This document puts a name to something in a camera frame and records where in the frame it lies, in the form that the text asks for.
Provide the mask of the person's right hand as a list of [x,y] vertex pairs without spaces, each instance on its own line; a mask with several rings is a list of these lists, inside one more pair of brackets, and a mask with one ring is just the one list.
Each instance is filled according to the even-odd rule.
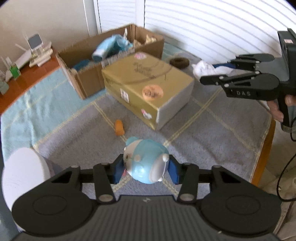
[[[276,101],[267,101],[267,106],[269,108],[269,111],[272,115],[272,117],[276,120],[279,121],[280,123],[283,122],[284,120],[284,114],[280,111],[279,105]],[[285,104],[287,106],[295,106],[296,105],[296,98],[293,95],[287,95],[285,97]]]

